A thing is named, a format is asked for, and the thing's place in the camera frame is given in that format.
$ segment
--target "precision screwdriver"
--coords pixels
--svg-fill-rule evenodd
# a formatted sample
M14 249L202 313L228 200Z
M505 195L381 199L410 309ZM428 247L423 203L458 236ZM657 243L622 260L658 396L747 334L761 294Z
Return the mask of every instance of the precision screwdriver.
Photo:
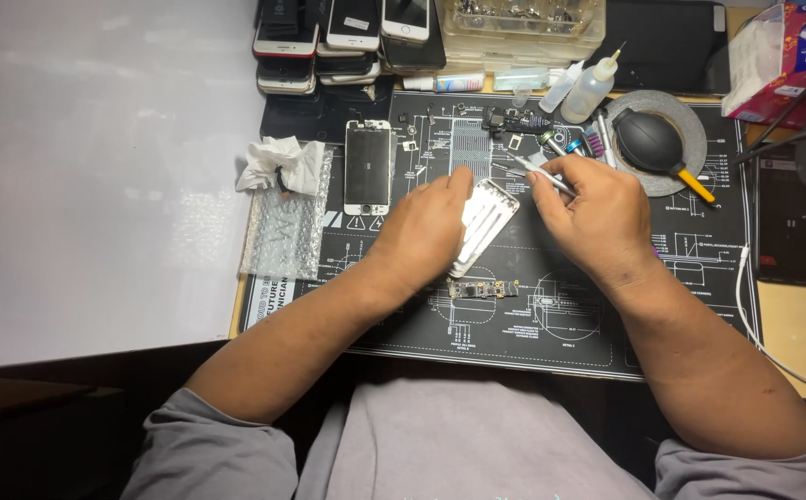
M546 172L541 166L535 165L534 163L530 162L526 158L516 156L516 155L512 155L507 150L502 150L502 151L504 151L506 155L508 155L511 158L513 158L514 161L516 161L520 165L522 165L526 170L529 170L529 171L532 171L532 172L538 172L540 174L543 174L545 177L548 177L549 179L551 179L551 184L554 185L555 188L560 189L561 192L564 192L564 193L568 194L569 196L571 196L573 198L578 196L576 194L576 192L575 192L575 189L573 189L573 186L570 186L567 182L561 181L557 177L552 176L551 174Z

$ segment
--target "tissue box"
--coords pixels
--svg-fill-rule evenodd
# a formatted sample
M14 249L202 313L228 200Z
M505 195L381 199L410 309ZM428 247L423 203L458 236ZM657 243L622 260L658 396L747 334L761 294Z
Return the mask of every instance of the tissue box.
M722 100L731 119L772 122L806 87L806 6L780 4L754 18L730 42L732 91ZM801 128L806 99L780 126Z

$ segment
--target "forearm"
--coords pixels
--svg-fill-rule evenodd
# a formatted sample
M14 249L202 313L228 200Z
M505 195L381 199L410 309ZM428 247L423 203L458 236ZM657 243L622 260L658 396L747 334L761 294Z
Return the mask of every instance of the forearm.
M752 458L806 453L806 404L739 332L661 262L606 290L662 412L703 451Z
M216 352L186 387L227 415L271 423L359 335L411 295L365 257Z

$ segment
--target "white table surface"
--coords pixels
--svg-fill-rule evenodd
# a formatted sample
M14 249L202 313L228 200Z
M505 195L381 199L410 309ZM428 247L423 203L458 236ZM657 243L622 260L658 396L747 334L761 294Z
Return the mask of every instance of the white table surface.
M227 338L253 0L0 0L0 366Z

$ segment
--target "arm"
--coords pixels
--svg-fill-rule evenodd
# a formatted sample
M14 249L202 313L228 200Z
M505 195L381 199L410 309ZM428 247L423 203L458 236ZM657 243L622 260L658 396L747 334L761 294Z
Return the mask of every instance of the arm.
M459 167L417 187L362 261L225 345L186 387L227 415L273 422L359 335L449 268L461 251L471 184Z
M764 355L653 255L650 206L636 177L568 155L545 165L532 195L564 253L619 311L650 389L677 434L701 451L776 459L806 453L806 404Z

